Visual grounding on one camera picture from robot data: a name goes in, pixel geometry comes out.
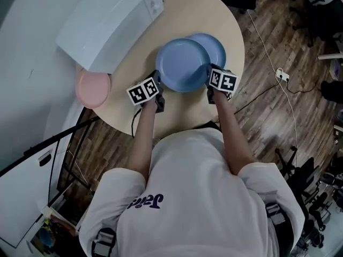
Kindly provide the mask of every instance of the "white container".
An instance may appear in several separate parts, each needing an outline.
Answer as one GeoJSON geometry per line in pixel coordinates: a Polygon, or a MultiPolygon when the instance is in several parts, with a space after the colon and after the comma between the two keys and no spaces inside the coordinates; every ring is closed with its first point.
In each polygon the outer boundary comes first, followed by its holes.
{"type": "Polygon", "coordinates": [[[56,43],[86,70],[113,73],[163,10],[162,0],[82,0],[56,43]]]}

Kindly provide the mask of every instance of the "black cable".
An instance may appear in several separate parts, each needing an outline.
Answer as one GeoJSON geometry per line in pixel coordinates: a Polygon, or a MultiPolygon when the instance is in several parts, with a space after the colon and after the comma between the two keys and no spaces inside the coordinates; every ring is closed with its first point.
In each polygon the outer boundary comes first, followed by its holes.
{"type": "Polygon", "coordinates": [[[319,88],[317,87],[318,81],[319,81],[319,79],[317,80],[317,82],[315,83],[314,87],[313,87],[311,90],[298,90],[297,92],[292,92],[292,91],[288,88],[289,79],[287,79],[287,90],[288,90],[290,93],[292,93],[292,94],[297,94],[297,93],[299,93],[299,92],[301,92],[301,93],[312,92],[315,88],[317,88],[317,89],[319,90],[319,88]]]}
{"type": "Polygon", "coordinates": [[[265,94],[268,90],[271,90],[272,88],[278,86],[279,83],[269,87],[268,89],[264,90],[263,92],[261,92],[259,95],[257,95],[254,99],[252,99],[248,104],[246,104],[243,108],[239,109],[238,111],[236,111],[234,114],[239,113],[241,110],[245,109],[248,105],[250,105],[253,101],[255,101],[257,98],[259,98],[261,95],[265,94]]]}
{"type": "Polygon", "coordinates": [[[135,122],[135,119],[137,117],[137,115],[141,112],[141,108],[135,113],[135,115],[133,116],[133,119],[132,119],[132,123],[131,123],[131,135],[132,135],[132,138],[135,138],[135,136],[133,135],[133,124],[135,122]]]}

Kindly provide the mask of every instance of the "white t-shirt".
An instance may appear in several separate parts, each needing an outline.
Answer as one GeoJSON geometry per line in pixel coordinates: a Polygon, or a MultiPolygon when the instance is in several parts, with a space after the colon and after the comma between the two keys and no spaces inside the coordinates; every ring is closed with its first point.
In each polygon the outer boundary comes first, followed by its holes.
{"type": "Polygon", "coordinates": [[[278,256],[262,200],[268,193],[288,214],[295,245],[304,215],[277,166],[253,163],[234,176],[223,156],[219,131],[190,130],[156,145],[147,185],[135,171],[106,172],[80,229],[86,254],[110,219],[111,256],[278,256]]]}

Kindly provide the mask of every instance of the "blue plate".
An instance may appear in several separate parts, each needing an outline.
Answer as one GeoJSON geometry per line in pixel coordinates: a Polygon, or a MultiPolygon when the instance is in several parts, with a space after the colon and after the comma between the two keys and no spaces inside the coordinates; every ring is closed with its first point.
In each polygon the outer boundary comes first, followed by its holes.
{"type": "Polygon", "coordinates": [[[208,55],[210,56],[211,63],[224,68],[226,63],[226,52],[223,45],[219,40],[206,33],[196,33],[188,36],[187,38],[197,41],[202,45],[208,55]]]}
{"type": "Polygon", "coordinates": [[[191,92],[206,82],[210,62],[206,49],[198,42],[186,38],[175,39],[160,49],[156,69],[168,88],[176,92],[191,92]]]}

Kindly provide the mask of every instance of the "electrical cable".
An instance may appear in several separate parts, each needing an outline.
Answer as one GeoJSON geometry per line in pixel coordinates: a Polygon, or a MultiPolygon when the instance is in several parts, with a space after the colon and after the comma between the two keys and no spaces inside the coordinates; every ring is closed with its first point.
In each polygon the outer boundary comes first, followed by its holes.
{"type": "MultiPolygon", "coordinates": [[[[71,153],[71,151],[70,150],[67,150],[67,152],[69,152],[70,154],[71,154],[71,156],[73,156],[73,158],[75,159],[75,156],[71,153]]],[[[81,175],[82,175],[82,178],[84,179],[84,181],[86,182],[86,184],[87,184],[87,186],[89,186],[89,183],[87,182],[87,180],[86,180],[86,178],[85,178],[85,176],[82,174],[82,171],[81,171],[81,169],[80,169],[80,167],[79,167],[79,165],[77,164],[77,162],[76,162],[76,159],[75,159],[75,165],[77,166],[77,168],[79,169],[79,171],[80,171],[80,173],[81,173],[81,175]]]]}
{"type": "Polygon", "coordinates": [[[318,84],[318,81],[319,81],[319,78],[317,80],[317,82],[315,83],[314,87],[310,90],[298,90],[297,92],[292,92],[289,88],[288,88],[288,83],[289,83],[289,79],[287,79],[287,90],[292,93],[292,94],[297,94],[297,93],[309,93],[309,92],[312,92],[314,89],[317,89],[319,90],[319,88],[317,87],[317,84],[318,84]]]}
{"type": "MultiPolygon", "coordinates": [[[[63,152],[69,152],[69,153],[71,154],[71,156],[73,156],[73,158],[75,158],[74,155],[72,154],[72,152],[69,150],[69,147],[70,147],[70,146],[68,146],[68,148],[67,148],[66,150],[62,150],[62,151],[60,151],[60,152],[58,152],[58,153],[56,153],[56,154],[63,153],[63,152]]],[[[82,178],[83,178],[84,181],[86,182],[87,186],[89,186],[89,183],[87,182],[87,180],[86,180],[85,176],[83,175],[83,173],[82,173],[82,171],[81,171],[79,165],[77,164],[76,159],[75,159],[75,164],[76,164],[77,168],[79,169],[79,171],[80,171],[80,173],[81,173],[81,175],[82,175],[82,178]]]]}
{"type": "Polygon", "coordinates": [[[236,111],[234,114],[239,113],[241,110],[245,109],[247,106],[249,106],[253,101],[255,101],[257,98],[259,98],[261,95],[265,94],[268,90],[276,87],[279,83],[267,88],[266,90],[264,90],[263,92],[261,92],[259,95],[257,95],[254,99],[252,99],[248,104],[246,104],[243,108],[239,109],[238,111],[236,111]]]}
{"type": "Polygon", "coordinates": [[[132,123],[131,123],[131,135],[132,135],[132,138],[135,138],[135,136],[133,135],[133,124],[135,123],[135,119],[137,117],[137,115],[141,112],[141,108],[135,113],[135,115],[133,116],[133,119],[132,119],[132,123]]]}
{"type": "MultiPolygon", "coordinates": [[[[271,64],[271,66],[272,66],[272,69],[273,69],[273,71],[274,71],[274,73],[275,73],[275,79],[276,79],[276,81],[278,82],[278,84],[280,85],[280,87],[281,87],[282,91],[284,92],[284,94],[286,95],[288,104],[289,104],[289,106],[290,106],[290,109],[292,110],[292,116],[293,116],[293,120],[294,120],[295,143],[296,143],[296,148],[298,148],[298,139],[297,139],[297,131],[296,131],[296,120],[295,120],[294,110],[293,110],[292,104],[290,103],[289,97],[288,97],[287,93],[285,92],[284,88],[282,87],[282,85],[281,85],[281,83],[280,83],[281,79],[280,79],[280,80],[277,79],[277,72],[276,72],[276,70],[274,69],[274,66],[273,66],[272,60],[271,60],[271,58],[270,58],[270,56],[269,56],[269,54],[268,54],[267,48],[266,48],[266,46],[265,46],[265,44],[264,44],[264,41],[263,41],[261,35],[259,34],[259,32],[258,32],[258,30],[257,30],[257,28],[256,28],[256,25],[255,25],[255,23],[254,23],[254,21],[253,21],[251,15],[250,15],[249,10],[247,10],[247,13],[248,13],[248,15],[249,15],[249,17],[250,17],[250,19],[251,19],[251,22],[252,22],[252,24],[253,24],[253,26],[254,26],[254,28],[255,28],[256,33],[258,34],[258,36],[259,36],[259,38],[260,38],[260,40],[261,40],[261,42],[262,42],[262,44],[263,44],[264,50],[265,50],[265,52],[266,52],[266,54],[267,54],[267,56],[268,56],[268,59],[269,59],[270,64],[271,64]]],[[[297,166],[297,160],[298,160],[298,158],[297,158],[297,154],[296,154],[296,159],[295,159],[296,166],[297,166]]]]}

